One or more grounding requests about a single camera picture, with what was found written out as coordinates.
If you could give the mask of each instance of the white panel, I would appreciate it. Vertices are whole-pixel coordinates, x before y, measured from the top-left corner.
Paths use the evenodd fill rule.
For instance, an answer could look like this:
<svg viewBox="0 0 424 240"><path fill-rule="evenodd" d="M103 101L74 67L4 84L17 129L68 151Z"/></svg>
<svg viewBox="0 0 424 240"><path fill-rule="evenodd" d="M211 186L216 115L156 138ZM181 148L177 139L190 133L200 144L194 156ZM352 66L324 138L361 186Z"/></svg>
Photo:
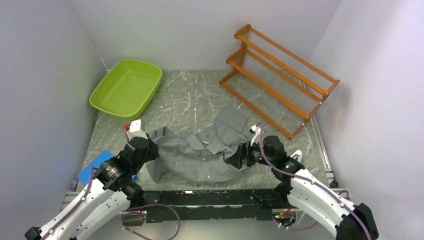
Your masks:
<svg viewBox="0 0 424 240"><path fill-rule="evenodd" d="M317 112L335 177L384 240L424 236L423 13L421 0L344 0L311 59L340 79Z"/></svg>
<svg viewBox="0 0 424 240"><path fill-rule="evenodd" d="M69 0L0 1L0 239L23 239L59 213L104 74Z"/></svg>
<svg viewBox="0 0 424 240"><path fill-rule="evenodd" d="M341 0L72 0L108 68L227 69L245 24L309 58Z"/></svg>

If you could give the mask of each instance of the orange wooden rack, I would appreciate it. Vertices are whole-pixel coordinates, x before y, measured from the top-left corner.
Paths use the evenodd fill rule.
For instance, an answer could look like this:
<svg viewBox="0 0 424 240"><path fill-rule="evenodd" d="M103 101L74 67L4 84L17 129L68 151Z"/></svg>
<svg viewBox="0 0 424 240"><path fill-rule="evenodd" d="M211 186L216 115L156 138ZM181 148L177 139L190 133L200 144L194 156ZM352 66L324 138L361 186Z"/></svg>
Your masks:
<svg viewBox="0 0 424 240"><path fill-rule="evenodd" d="M234 37L241 41L241 46L226 59L226 62L232 66L232 70L219 81L219 84L228 89L291 140L311 119L340 80L330 77L288 49L258 32L250 24L236 31ZM285 90L277 89L262 81L260 74L253 67L249 66L253 61L261 67L266 67L268 71L272 71L281 78L281 81L289 83L291 89L290 95L294 93L306 101L299 102L298 100L293 100L293 98L290 99L285 94L285 91L287 93L287 87L284 88ZM227 81L237 73L245 75L282 104L290 108L303 119L302 124L291 133L278 125L257 106L228 85Z"/></svg>

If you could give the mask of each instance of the green plastic tray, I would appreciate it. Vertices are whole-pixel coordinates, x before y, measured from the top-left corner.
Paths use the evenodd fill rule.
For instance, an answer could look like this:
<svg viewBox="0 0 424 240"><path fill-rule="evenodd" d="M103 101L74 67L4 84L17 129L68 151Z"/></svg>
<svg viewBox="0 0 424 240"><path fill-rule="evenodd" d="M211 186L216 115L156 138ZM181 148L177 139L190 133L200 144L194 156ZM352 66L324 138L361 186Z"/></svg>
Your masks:
<svg viewBox="0 0 424 240"><path fill-rule="evenodd" d="M137 119L149 105L161 83L162 70L136 59L123 59L100 81L89 102L110 115Z"/></svg>

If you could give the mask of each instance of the blue cloth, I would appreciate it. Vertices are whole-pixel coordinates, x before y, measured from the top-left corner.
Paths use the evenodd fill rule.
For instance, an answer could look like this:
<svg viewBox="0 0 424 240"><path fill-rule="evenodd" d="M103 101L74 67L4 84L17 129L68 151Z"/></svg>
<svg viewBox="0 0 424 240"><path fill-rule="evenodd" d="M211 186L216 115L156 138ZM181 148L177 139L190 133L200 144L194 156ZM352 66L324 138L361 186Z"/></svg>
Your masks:
<svg viewBox="0 0 424 240"><path fill-rule="evenodd" d="M104 161L109 160L114 155L107 150L102 151L86 168L84 168L78 175L78 179L85 185L89 183L90 169L99 168L100 164Z"/></svg>
<svg viewBox="0 0 424 240"><path fill-rule="evenodd" d="M232 106L221 108L215 124L198 133L182 133L180 136L162 127L149 132L158 145L159 157L146 163L154 181L165 173L197 183L223 183L238 179L247 173L244 164L237 169L224 162L233 156L239 144L250 142L252 134L246 126L248 117Z"/></svg>

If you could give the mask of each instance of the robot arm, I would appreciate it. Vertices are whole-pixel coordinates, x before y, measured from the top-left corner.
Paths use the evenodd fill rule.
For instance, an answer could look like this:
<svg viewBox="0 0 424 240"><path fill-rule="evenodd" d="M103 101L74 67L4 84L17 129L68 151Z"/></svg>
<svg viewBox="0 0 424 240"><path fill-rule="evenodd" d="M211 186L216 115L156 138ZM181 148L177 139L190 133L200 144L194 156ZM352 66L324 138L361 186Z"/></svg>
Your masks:
<svg viewBox="0 0 424 240"><path fill-rule="evenodd" d="M140 122L133 121L131 127L135 130L129 131L131 140L124 149L100 165L90 183L59 215L41 228L30 228L25 233L27 240L85 240L113 216L143 205L144 191L132 181L132 176L144 163L158 157L158 146L140 129ZM255 127L253 141L240 144L226 163L239 169L256 163L272 166L273 174L281 181L274 190L282 204L303 210L336 240L379 237L373 214L365 204L355 205L338 196L296 159L287 156L277 136L262 140L261 128Z"/></svg>
<svg viewBox="0 0 424 240"><path fill-rule="evenodd" d="M119 212L141 206L144 191L132 176L157 157L157 145L148 135L134 136L117 156L100 165L94 178L63 211L41 228L30 228L25 238L84 240Z"/></svg>
<svg viewBox="0 0 424 240"><path fill-rule="evenodd" d="M261 129L257 126L253 128L252 132L258 136ZM282 204L303 210L336 240L375 240L379 237L369 207L363 203L355 205L318 181L305 166L287 156L277 136L267 136L263 141L259 140L259 144L256 143L257 137L255 140L253 143L240 144L237 153L225 161L236 168L255 163L272 165L271 171L281 181L274 190Z"/></svg>

